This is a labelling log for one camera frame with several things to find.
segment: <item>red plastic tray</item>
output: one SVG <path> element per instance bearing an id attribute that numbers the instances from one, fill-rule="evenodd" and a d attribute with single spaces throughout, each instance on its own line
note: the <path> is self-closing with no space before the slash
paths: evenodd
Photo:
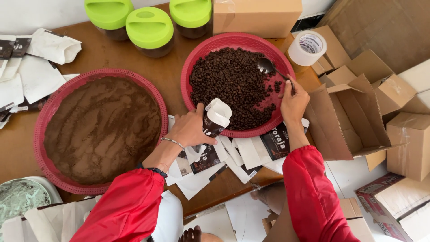
<path id="1" fill-rule="evenodd" d="M 77 89 L 78 87 L 86 84 L 87 82 L 105 76 L 130 78 L 135 83 L 137 83 L 137 85 L 145 88 L 149 93 L 151 93 L 155 100 L 158 102 L 158 106 L 160 107 L 161 111 L 160 137 L 163 137 L 167 134 L 168 117 L 166 105 L 157 88 L 146 78 L 140 76 L 137 73 L 125 69 L 104 68 L 90 71 L 71 79 L 51 95 L 51 97 L 48 99 L 48 101 L 40 111 L 40 114 L 37 117 L 36 127 L 34 129 L 33 148 L 34 153 L 36 155 L 37 163 L 40 166 L 42 172 L 48 178 L 48 180 L 50 180 L 57 187 L 74 194 L 100 195 L 107 191 L 111 183 L 81 185 L 76 181 L 61 174 L 61 172 L 54 166 L 54 163 L 51 159 L 48 158 L 46 154 L 45 146 L 43 145 L 43 140 L 45 139 L 45 130 L 52 116 L 55 114 L 58 107 L 60 106 L 60 103 L 65 97 L 67 97 L 67 95 L 72 93 L 73 90 Z"/>
<path id="2" fill-rule="evenodd" d="M 187 106 L 188 110 L 195 109 L 190 93 L 192 92 L 192 87 L 190 85 L 190 74 L 193 70 L 193 65 L 196 63 L 196 61 L 202 57 L 205 58 L 205 56 L 211 52 L 220 50 L 224 47 L 232 47 L 234 49 L 237 49 L 238 47 L 241 47 L 245 50 L 250 50 L 253 52 L 261 52 L 266 55 L 267 58 L 269 58 L 273 63 L 276 64 L 276 68 L 284 75 L 290 74 L 294 79 L 294 71 L 291 67 L 290 62 L 287 60 L 285 55 L 274 45 L 272 45 L 269 41 L 260 38 L 258 36 L 252 35 L 252 34 L 245 34 L 245 33 L 225 33 L 225 34 L 218 34 L 216 36 L 213 36 L 205 41 L 203 41 L 201 44 L 199 44 L 188 56 L 187 60 L 185 61 L 185 64 L 182 68 L 182 74 L 181 74 L 181 92 L 182 92 L 182 98 L 184 99 L 185 105 Z M 281 81 L 282 77 L 279 74 L 276 74 L 276 76 L 273 76 L 270 78 L 269 82 L 266 82 L 266 88 L 268 85 L 274 86 L 275 81 Z M 263 100 L 260 103 L 260 107 L 255 106 L 255 108 L 263 109 L 266 106 L 271 105 L 271 103 L 276 104 L 276 110 L 272 112 L 272 118 L 266 122 L 265 124 L 248 130 L 229 130 L 225 129 L 221 134 L 227 137 L 234 137 L 234 138 L 250 138 L 255 137 L 258 135 L 262 135 L 269 130 L 275 128 L 282 122 L 282 115 L 280 110 L 281 105 L 281 99 L 278 98 L 278 95 L 281 94 L 284 91 L 284 84 L 281 85 L 281 92 L 271 92 L 269 97 L 266 97 L 265 100 Z"/>

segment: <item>jar lid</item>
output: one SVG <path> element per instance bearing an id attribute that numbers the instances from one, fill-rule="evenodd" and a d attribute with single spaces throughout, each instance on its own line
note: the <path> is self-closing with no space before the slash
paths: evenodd
<path id="1" fill-rule="evenodd" d="M 173 36 L 169 15 L 159 8 L 144 7 L 134 10 L 126 21 L 127 34 L 133 44 L 144 49 L 156 49 Z"/>
<path id="2" fill-rule="evenodd" d="M 209 22 L 212 15 L 211 0 L 170 0 L 170 15 L 180 26 L 198 28 Z"/>
<path id="3" fill-rule="evenodd" d="M 106 30 L 124 27 L 127 16 L 134 10 L 131 0 L 85 0 L 84 6 L 91 22 Z"/>

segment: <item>red jacket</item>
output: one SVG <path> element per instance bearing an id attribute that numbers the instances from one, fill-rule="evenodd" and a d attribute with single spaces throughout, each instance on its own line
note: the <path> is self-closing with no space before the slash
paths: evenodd
<path id="1" fill-rule="evenodd" d="M 324 176 L 324 161 L 314 146 L 291 152 L 283 173 L 300 241 L 359 242 L 347 225 L 332 183 Z M 163 187 L 163 177 L 147 169 L 118 176 L 70 242 L 140 242 L 155 229 Z"/>

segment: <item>metal spoon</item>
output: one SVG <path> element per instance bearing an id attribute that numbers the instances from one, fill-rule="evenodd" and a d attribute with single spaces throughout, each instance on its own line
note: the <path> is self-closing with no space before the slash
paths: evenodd
<path id="1" fill-rule="evenodd" d="M 288 78 L 286 77 L 286 76 L 284 76 L 284 75 L 282 75 L 274 66 L 273 66 L 273 63 L 269 60 L 269 59 L 267 59 L 267 58 L 260 58 L 260 59 L 258 59 L 258 61 L 257 61 L 257 67 L 260 69 L 260 71 L 262 72 L 263 71 L 263 69 L 266 69 L 266 72 L 265 72 L 265 74 L 267 74 L 267 73 L 270 73 L 270 72 L 272 72 L 272 71 L 276 71 L 276 72 L 278 72 L 283 78 L 284 78 L 284 80 L 288 80 Z M 294 83 L 293 82 L 291 82 L 291 92 L 292 92 L 292 94 L 294 95 L 294 90 L 295 90 L 295 88 L 294 88 Z"/>

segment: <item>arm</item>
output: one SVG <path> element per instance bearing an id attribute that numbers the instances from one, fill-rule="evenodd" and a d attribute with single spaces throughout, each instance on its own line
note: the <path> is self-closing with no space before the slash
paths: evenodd
<path id="1" fill-rule="evenodd" d="M 166 137 L 186 146 L 216 144 L 202 132 L 203 104 L 180 117 Z M 182 148 L 163 140 L 142 162 L 144 168 L 167 173 Z M 70 242 L 139 242 L 155 229 L 164 178 L 148 169 L 135 169 L 114 179 Z"/>
<path id="2" fill-rule="evenodd" d="M 321 153 L 309 145 L 304 134 L 301 117 L 309 95 L 289 78 L 296 91 L 294 96 L 284 96 L 281 104 L 291 150 L 284 161 L 283 174 L 294 230 L 301 241 L 359 242 L 351 233 L 332 183 L 324 176 Z M 289 82 L 284 93 L 291 93 Z"/>

